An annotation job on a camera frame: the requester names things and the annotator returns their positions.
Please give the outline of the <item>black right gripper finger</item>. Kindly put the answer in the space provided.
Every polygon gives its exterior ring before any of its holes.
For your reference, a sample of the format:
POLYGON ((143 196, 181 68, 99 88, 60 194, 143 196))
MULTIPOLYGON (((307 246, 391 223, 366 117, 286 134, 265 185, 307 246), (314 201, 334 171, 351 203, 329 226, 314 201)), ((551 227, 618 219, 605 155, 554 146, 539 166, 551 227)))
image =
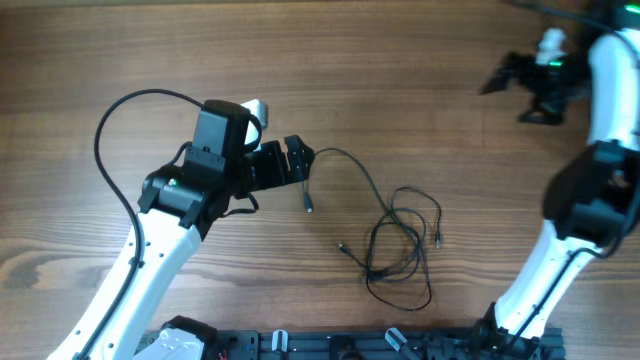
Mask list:
POLYGON ((518 75, 524 62, 524 55, 515 52, 507 53, 500 61, 489 80, 481 87, 479 94, 487 95, 504 91, 510 80, 518 75))
POLYGON ((518 121, 539 125, 560 125, 563 122, 563 106, 535 97, 531 107, 518 116, 518 121))

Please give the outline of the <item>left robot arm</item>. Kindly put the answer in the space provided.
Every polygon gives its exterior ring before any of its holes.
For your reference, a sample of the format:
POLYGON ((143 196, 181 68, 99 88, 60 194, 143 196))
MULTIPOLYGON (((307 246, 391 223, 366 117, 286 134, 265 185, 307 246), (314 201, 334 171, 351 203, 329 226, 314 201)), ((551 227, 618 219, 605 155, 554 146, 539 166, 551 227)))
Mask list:
POLYGON ((216 329, 184 317, 139 346, 176 274, 231 199, 308 179, 315 155, 297 135, 262 142, 265 106, 207 100, 192 141, 147 176, 128 239, 89 307, 53 359, 203 359, 216 329))

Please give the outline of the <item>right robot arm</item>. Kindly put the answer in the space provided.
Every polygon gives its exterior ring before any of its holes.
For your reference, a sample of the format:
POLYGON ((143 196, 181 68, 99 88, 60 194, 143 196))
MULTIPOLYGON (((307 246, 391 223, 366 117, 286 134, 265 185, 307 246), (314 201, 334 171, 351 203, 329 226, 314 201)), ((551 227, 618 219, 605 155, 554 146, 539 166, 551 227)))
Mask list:
POLYGON ((548 29, 534 55, 510 52, 481 88, 503 91, 511 80, 534 95, 520 121, 559 125, 584 86, 591 95, 586 147, 547 186, 539 239, 511 287, 468 335, 440 338, 468 359, 550 359, 559 353, 545 326, 559 300, 594 259, 614 255, 639 222, 639 4, 608 3, 606 20, 527 3, 599 31, 577 53, 563 49, 559 28, 548 29))

